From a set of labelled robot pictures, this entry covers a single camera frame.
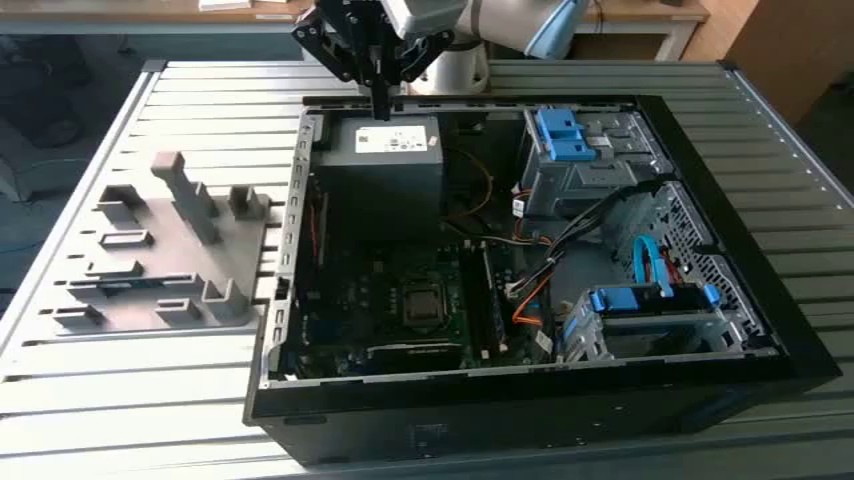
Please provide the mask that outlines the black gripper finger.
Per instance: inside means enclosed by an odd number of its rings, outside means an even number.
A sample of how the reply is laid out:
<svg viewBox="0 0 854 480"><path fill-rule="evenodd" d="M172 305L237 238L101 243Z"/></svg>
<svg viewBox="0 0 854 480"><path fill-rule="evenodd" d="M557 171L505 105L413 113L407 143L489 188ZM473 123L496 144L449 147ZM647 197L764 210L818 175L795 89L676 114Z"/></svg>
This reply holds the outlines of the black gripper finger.
<svg viewBox="0 0 854 480"><path fill-rule="evenodd" d="M369 98L373 118L381 120L381 55L355 57L319 8L304 12L293 26L292 37L340 81L357 85Z"/></svg>
<svg viewBox="0 0 854 480"><path fill-rule="evenodd" d="M415 80L449 47L455 39L451 30L417 38L408 44L387 30L381 37L381 119L391 116L392 90Z"/></svg>

